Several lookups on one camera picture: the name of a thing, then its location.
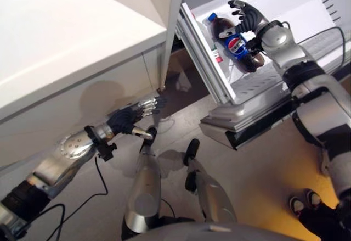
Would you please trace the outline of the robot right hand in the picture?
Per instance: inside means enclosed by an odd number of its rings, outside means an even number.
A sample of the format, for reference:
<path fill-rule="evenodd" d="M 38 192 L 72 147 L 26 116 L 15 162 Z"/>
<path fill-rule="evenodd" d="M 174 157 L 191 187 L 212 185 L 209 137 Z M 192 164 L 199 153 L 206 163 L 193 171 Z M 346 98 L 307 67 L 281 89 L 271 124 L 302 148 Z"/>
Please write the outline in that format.
<path fill-rule="evenodd" d="M 239 15 L 241 22 L 229 29 L 219 33 L 219 38 L 224 39 L 236 33 L 253 32 L 258 35 L 265 26 L 269 24 L 266 17 L 255 7 L 241 0 L 230 0 L 230 8 L 236 9 L 232 15 Z"/>

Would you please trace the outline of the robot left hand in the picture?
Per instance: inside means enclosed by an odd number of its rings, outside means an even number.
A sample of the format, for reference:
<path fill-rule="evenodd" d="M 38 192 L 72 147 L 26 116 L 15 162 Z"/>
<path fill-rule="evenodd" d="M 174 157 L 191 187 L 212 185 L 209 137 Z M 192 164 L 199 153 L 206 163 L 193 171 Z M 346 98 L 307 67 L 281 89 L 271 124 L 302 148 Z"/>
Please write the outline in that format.
<path fill-rule="evenodd" d="M 114 135 L 119 133 L 131 134 L 151 141 L 154 139 L 154 135 L 150 131 L 137 127 L 135 124 L 145 117 L 159 114 L 165 104 L 166 99 L 162 96 L 151 97 L 135 104 L 128 104 L 111 113 L 106 123 Z"/>

